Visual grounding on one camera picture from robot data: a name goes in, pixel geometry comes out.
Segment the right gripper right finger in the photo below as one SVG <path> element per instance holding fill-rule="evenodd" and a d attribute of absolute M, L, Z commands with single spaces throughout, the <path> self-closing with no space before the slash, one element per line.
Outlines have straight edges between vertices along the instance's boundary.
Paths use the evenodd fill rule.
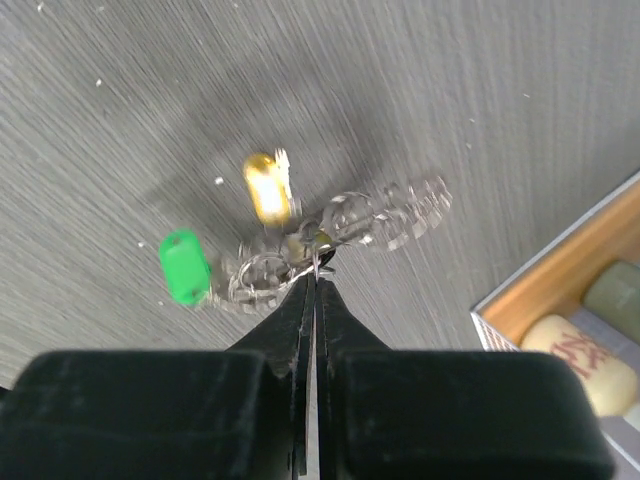
<path fill-rule="evenodd" d="M 394 350 L 316 287 L 324 479 L 610 479 L 569 366 L 542 353 Z"/>

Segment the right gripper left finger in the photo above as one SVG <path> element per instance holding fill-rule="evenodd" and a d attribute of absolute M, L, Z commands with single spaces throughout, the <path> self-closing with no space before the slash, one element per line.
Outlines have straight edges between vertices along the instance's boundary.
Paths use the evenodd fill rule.
<path fill-rule="evenodd" d="M 5 479 L 296 479 L 316 282 L 223 351 L 58 350 L 1 394 Z"/>

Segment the key with green tag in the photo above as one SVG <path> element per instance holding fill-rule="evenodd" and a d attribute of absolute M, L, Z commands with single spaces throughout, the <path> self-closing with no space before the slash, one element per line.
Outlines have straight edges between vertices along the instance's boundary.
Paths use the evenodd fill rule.
<path fill-rule="evenodd" d="M 171 298 L 180 305 L 200 303 L 210 290 L 211 269 L 195 233 L 174 230 L 161 242 L 158 256 Z"/>

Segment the metal disc with keyrings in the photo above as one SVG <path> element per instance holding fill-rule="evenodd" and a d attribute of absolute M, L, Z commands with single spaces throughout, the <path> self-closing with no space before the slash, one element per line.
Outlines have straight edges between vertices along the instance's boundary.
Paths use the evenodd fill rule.
<path fill-rule="evenodd" d="M 299 278 L 328 271 L 338 248 L 397 250 L 437 228 L 451 203 L 444 179 L 435 173 L 376 193 L 343 192 L 321 213 L 296 222 L 295 229 L 267 230 L 242 241 L 234 257 L 216 260 L 203 303 L 228 312 L 264 314 Z"/>

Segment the key with yellow tag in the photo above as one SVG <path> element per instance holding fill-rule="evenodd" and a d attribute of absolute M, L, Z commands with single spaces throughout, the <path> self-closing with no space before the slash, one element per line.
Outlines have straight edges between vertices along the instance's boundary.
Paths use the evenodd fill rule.
<path fill-rule="evenodd" d="M 273 155 L 254 153 L 243 166 L 249 196 L 259 221 L 267 227 L 288 224 L 300 213 L 290 182 L 290 161 L 284 148 Z"/>

